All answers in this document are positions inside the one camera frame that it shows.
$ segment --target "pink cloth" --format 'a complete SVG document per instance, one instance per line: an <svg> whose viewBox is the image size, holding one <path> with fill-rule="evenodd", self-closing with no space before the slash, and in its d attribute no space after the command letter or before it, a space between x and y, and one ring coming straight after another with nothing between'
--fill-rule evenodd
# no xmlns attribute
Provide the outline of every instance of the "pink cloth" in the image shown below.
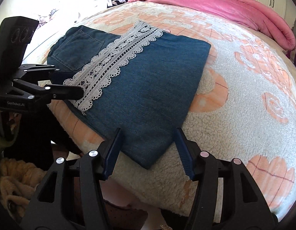
<svg viewBox="0 0 296 230"><path fill-rule="evenodd" d="M129 0L135 1L188 7L210 13L260 31L274 39L284 50L292 50L296 46L296 38L284 19L254 0Z"/></svg>

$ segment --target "rolled pink comforter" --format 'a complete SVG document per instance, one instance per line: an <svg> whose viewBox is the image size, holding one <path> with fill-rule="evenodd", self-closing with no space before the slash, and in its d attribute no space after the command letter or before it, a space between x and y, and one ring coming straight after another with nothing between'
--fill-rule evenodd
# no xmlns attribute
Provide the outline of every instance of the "rolled pink comforter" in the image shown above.
<svg viewBox="0 0 296 230"><path fill-rule="evenodd" d="M188 7L210 13L260 31L274 39L284 50L292 50L296 46L296 38L284 19L255 0L129 0L135 1Z"/></svg>

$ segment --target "lace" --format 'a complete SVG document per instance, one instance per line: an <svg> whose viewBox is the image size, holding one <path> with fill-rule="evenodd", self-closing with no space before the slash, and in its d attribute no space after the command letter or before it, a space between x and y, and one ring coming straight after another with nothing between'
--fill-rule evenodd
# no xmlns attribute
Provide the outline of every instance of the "lace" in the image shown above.
<svg viewBox="0 0 296 230"><path fill-rule="evenodd" d="M143 46L149 45L150 41L156 41L156 38L162 35L161 29L137 21L119 39L93 57L72 79L64 81L64 85L78 85L84 89L83 98L71 101L73 105L82 112L91 108L93 100L102 95L102 88L110 85L111 78L120 74L120 67L127 65L130 59L142 52Z"/></svg>

